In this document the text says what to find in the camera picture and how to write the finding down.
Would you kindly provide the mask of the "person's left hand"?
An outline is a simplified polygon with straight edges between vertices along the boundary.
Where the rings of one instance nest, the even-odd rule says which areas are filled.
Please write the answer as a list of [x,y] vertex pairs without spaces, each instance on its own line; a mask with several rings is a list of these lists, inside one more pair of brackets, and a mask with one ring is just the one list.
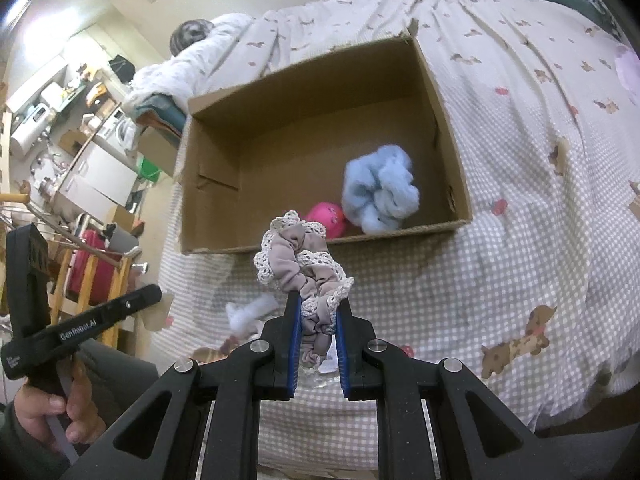
[[75,358],[70,370],[72,384],[67,399],[46,393],[25,382],[14,398],[14,412],[20,426],[36,441],[55,452],[61,448],[56,443],[47,418],[67,415],[70,426],[65,430],[66,439],[73,444],[91,444],[106,429],[98,408],[92,400],[92,385],[85,364]]

